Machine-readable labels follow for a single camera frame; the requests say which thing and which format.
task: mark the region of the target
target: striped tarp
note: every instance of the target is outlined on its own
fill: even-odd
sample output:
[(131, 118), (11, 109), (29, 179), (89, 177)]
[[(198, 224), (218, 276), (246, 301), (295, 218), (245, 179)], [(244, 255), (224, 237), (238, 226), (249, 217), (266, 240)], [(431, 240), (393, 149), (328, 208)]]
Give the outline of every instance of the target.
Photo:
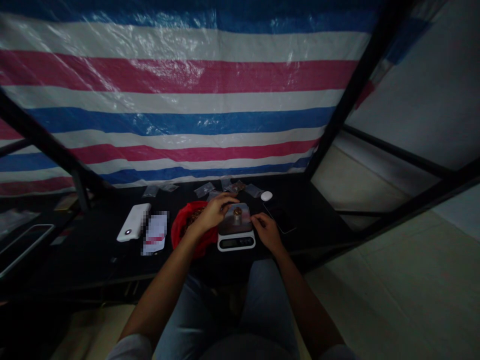
[[(116, 187), (303, 172), (382, 5), (5, 1), (0, 85)], [(71, 188), (34, 147), (0, 159), (2, 196)]]

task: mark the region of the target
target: person's left hand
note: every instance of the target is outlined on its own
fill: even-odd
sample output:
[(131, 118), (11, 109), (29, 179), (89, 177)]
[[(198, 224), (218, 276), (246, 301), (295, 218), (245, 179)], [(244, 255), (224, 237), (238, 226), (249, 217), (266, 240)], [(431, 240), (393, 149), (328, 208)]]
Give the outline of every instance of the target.
[(207, 232), (213, 227), (216, 227), (225, 218), (225, 214), (229, 211), (232, 204), (226, 205), (226, 203), (239, 203), (235, 193), (222, 192), (220, 195), (214, 197), (200, 216), (194, 221), (191, 226), (196, 226), (202, 231)]

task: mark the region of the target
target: black metal frame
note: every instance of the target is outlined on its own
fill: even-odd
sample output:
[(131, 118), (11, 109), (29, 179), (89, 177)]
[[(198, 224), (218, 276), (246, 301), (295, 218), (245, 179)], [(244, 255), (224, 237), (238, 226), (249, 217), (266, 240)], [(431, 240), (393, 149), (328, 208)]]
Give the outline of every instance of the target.
[(110, 184), (100, 176), (84, 167), (70, 151), (10, 100), (3, 91), (0, 91), (0, 118), (25, 138), (0, 148), (0, 157), (30, 145), (36, 146), (42, 153), (73, 176), (82, 210), (86, 211), (90, 208), (88, 197), (85, 198), (84, 196), (86, 188), (94, 194), (102, 194), (105, 190), (111, 188)]
[[(326, 126), (325, 132), (320, 139), (318, 150), (312, 156), (304, 174), (305, 179), (310, 181), (327, 154), (335, 137), (343, 130), (441, 179), (439, 183), (430, 189), (391, 212), (337, 210), (339, 215), (379, 218), (379, 220), (366, 229), (356, 233), (358, 238), (364, 240), (371, 239), (381, 232), (387, 231), (442, 201), (480, 183), (480, 158), (458, 171), (451, 171), (363, 131), (345, 125), (347, 117), (358, 101), (370, 76), (388, 46), (392, 43), (402, 21), (408, 16), (409, 10), (414, 3), (415, 0), (391, 0), (383, 9), (365, 52), (358, 62), (358, 66), (353, 72), (345, 92), (333, 112), (330, 122)], [(0, 117), (25, 137), (24, 140), (0, 148), (0, 157), (11, 154), (29, 145), (36, 146), (72, 175), (78, 192), (80, 206), (84, 211), (90, 208), (86, 187), (96, 194), (103, 193), (106, 189), (111, 188), (100, 176), (84, 167), (69, 150), (62, 146), (48, 131), (1, 91)]]
[(313, 155), (305, 170), (307, 179), (311, 180), (336, 136), (340, 131), (345, 131), (346, 133), (441, 179), (440, 182), (428, 190), (415, 196), (391, 212), (382, 213), (375, 211), (337, 210), (336, 212), (339, 215), (379, 218), (379, 220), (372, 225), (362, 231), (356, 232), (358, 237), (362, 240), (370, 240), (480, 183), (480, 157), (460, 170), (452, 171), (354, 127), (345, 125), (347, 117), (352, 111), (355, 103), (358, 101), (360, 94), (375, 67), (378, 65), (382, 55), (394, 38), (402, 20), (409, 13), (409, 9), (413, 3), (414, 1), (390, 1), (385, 8), (355, 72), (353, 73), (329, 124), (325, 128), (325, 132), (318, 144), (318, 150)]

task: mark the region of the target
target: white sleeve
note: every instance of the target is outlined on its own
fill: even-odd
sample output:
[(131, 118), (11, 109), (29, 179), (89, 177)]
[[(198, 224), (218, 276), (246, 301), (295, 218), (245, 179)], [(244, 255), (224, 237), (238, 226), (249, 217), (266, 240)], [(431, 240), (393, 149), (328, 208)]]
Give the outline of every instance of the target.
[(106, 360), (152, 360), (152, 346), (143, 335), (129, 335), (114, 346)]

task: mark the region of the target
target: knee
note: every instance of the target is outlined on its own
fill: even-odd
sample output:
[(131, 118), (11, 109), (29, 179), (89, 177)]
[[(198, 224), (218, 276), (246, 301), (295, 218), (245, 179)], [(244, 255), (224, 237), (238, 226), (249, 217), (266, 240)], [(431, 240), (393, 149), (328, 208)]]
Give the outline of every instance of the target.
[(254, 261), (251, 265), (251, 271), (271, 272), (278, 271), (277, 265), (272, 259)]

